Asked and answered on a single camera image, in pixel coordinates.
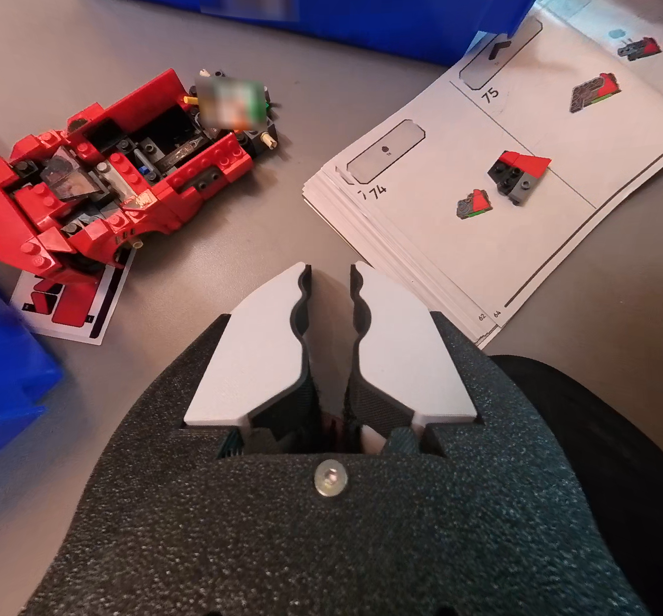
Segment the small red black brick assembly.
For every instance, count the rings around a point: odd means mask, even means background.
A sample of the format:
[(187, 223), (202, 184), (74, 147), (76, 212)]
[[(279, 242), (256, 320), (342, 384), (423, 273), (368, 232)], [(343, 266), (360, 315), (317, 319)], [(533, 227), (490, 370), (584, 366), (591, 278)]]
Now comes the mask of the small red black brick assembly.
[(500, 195), (523, 205), (548, 170), (551, 159), (504, 151), (487, 171)]

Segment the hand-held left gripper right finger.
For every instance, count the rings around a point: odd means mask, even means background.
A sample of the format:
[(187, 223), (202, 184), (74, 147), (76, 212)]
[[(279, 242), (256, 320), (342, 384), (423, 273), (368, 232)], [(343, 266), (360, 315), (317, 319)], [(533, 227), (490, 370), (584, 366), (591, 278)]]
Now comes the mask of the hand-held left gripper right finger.
[(474, 422), (477, 411), (427, 306), (364, 262), (352, 265), (352, 412), (372, 429)]

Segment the red black sticker sheet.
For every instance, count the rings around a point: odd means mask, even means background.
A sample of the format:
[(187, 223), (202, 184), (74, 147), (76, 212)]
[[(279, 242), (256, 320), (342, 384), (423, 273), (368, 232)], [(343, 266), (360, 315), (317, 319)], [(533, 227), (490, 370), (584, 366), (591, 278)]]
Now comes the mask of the red black sticker sheet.
[(95, 283), (63, 285), (21, 272), (10, 302), (36, 334), (100, 346), (135, 253), (121, 250), (121, 267), (106, 266)]

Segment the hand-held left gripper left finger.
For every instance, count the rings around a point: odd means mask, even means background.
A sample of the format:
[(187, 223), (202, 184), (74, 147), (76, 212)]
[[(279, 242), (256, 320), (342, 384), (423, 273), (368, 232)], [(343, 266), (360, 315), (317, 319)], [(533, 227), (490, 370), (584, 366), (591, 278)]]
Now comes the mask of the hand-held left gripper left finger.
[(234, 308), (184, 415), (187, 427), (297, 426), (310, 401), (310, 296), (311, 265), (298, 262)]

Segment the white instruction booklet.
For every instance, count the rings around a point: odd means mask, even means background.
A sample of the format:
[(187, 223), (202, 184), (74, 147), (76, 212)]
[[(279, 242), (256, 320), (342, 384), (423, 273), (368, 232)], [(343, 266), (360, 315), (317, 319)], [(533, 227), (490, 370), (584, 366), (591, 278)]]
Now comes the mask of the white instruction booklet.
[[(521, 206), (487, 171), (551, 164)], [(662, 0), (540, 0), (309, 179), (377, 271), (482, 347), (601, 221), (662, 173)]]

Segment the red toy brick car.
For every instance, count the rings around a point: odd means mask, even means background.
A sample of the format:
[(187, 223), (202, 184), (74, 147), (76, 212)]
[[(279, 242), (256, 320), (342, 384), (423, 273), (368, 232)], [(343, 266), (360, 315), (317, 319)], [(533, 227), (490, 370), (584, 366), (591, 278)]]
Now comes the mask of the red toy brick car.
[(62, 285), (96, 283), (149, 234), (168, 236), (278, 146), (269, 93), (259, 130), (203, 126), (195, 87), (168, 69), (1, 159), (1, 263)]

